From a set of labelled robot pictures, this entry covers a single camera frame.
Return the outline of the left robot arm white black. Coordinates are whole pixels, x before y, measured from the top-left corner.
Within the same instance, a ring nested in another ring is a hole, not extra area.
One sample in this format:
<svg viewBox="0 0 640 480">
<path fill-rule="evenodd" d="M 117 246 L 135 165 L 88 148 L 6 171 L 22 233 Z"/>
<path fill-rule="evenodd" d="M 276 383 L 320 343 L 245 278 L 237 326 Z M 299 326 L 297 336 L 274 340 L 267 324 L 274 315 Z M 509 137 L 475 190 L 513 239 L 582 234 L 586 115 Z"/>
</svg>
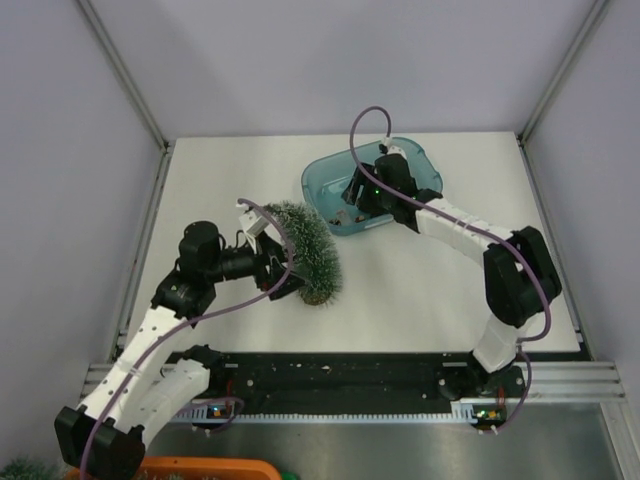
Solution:
<svg viewBox="0 0 640 480">
<path fill-rule="evenodd" d="M 246 243 L 226 246 L 215 224 L 188 225 L 173 269 L 158 285 L 138 331 L 101 383 L 75 407 L 63 408 L 54 429 L 63 460 L 95 479 L 131 479 L 148 446 L 188 402 L 216 396 L 227 374 L 219 352 L 187 349 L 162 380 L 165 361 L 187 340 L 216 297 L 217 284 L 251 277 L 263 297 L 300 288 L 293 274 L 295 247 L 267 214 L 240 218 Z"/>
</svg>

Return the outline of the small green christmas tree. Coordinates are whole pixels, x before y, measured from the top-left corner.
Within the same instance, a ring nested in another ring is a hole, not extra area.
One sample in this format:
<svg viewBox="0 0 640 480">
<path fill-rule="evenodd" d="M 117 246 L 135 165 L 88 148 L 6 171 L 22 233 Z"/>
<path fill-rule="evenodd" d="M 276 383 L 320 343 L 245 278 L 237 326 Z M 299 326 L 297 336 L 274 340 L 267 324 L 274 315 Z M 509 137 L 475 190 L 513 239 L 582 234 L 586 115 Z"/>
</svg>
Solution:
<svg viewBox="0 0 640 480">
<path fill-rule="evenodd" d="M 343 274 L 331 232 L 311 205 L 284 200 L 265 210 L 283 228 L 294 248 L 294 272 L 304 281 L 300 299 L 310 306 L 333 302 L 343 287 Z"/>
</svg>

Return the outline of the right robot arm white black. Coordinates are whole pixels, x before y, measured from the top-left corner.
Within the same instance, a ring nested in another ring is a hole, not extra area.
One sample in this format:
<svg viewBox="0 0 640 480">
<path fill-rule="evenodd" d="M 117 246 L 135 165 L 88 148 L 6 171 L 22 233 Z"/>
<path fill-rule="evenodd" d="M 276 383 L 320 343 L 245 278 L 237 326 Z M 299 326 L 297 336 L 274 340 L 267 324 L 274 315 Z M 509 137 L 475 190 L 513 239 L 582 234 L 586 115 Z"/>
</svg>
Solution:
<svg viewBox="0 0 640 480">
<path fill-rule="evenodd" d="M 509 230 L 470 215 L 441 193 L 418 188 L 399 153 L 374 164 L 358 162 L 344 200 L 367 213 L 389 214 L 410 230 L 436 239 L 474 261 L 483 271 L 491 315 L 472 349 L 464 376 L 469 388 L 487 396 L 524 344 L 550 331 L 550 305 L 562 291 L 542 233 L 532 226 Z"/>
</svg>

